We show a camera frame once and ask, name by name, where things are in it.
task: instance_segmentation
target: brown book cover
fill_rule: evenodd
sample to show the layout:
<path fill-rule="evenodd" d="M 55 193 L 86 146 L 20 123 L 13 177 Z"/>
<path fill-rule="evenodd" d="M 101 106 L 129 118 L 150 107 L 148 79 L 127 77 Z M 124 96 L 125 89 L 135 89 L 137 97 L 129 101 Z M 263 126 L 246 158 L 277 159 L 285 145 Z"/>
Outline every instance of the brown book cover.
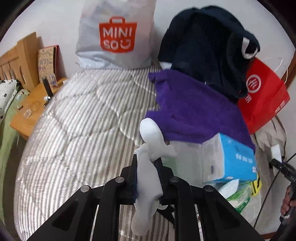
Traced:
<path fill-rule="evenodd" d="M 48 77 L 51 74 L 57 76 L 57 55 L 58 45 L 48 46 L 38 50 L 38 75 L 39 82 L 42 83 L 44 77 Z"/>

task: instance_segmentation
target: white pillow with black flowers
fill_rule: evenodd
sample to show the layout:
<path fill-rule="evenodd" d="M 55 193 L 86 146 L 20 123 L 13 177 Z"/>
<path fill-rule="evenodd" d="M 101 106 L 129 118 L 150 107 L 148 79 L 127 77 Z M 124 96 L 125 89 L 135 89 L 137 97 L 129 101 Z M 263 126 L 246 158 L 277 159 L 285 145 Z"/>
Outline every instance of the white pillow with black flowers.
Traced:
<path fill-rule="evenodd" d="M 0 123 L 17 94 L 17 80 L 0 80 Z"/>

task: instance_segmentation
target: purple cloth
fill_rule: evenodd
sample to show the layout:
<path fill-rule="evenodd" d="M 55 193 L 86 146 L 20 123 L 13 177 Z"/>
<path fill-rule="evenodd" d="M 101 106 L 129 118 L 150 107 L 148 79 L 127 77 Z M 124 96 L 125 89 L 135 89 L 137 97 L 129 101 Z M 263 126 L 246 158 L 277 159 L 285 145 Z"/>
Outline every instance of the purple cloth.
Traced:
<path fill-rule="evenodd" d="M 218 132 L 255 146 L 239 108 L 211 87 L 176 70 L 148 75 L 160 111 L 148 111 L 165 140 L 202 143 Z"/>

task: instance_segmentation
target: wooden nightstand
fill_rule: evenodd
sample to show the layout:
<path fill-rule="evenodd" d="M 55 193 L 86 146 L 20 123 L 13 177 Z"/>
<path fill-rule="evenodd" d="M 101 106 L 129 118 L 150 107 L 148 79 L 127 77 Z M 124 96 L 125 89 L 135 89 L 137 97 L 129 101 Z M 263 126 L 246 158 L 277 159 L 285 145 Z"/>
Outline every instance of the wooden nightstand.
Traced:
<path fill-rule="evenodd" d="M 59 88 L 63 85 L 63 80 L 66 80 L 66 78 L 62 78 L 58 81 Z M 25 140 L 28 140 L 36 122 L 39 120 L 42 112 L 44 111 L 43 105 L 45 104 L 45 96 L 47 96 L 47 93 L 45 91 L 44 85 L 43 83 L 40 83 L 22 102 L 22 105 L 24 106 L 34 106 L 36 108 L 32 110 L 31 116 L 26 119 L 19 112 L 17 112 L 10 123 L 10 126 L 15 129 Z"/>

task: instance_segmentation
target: yellow plastic object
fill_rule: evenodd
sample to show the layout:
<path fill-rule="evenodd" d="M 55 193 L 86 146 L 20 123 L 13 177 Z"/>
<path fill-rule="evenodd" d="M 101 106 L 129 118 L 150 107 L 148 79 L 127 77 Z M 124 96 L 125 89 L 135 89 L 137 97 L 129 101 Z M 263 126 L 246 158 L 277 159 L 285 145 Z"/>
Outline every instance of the yellow plastic object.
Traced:
<path fill-rule="evenodd" d="M 260 192 L 260 189 L 262 187 L 262 182 L 260 180 L 258 173 L 257 173 L 257 180 L 251 182 L 251 187 L 252 187 L 252 196 L 255 197 Z"/>

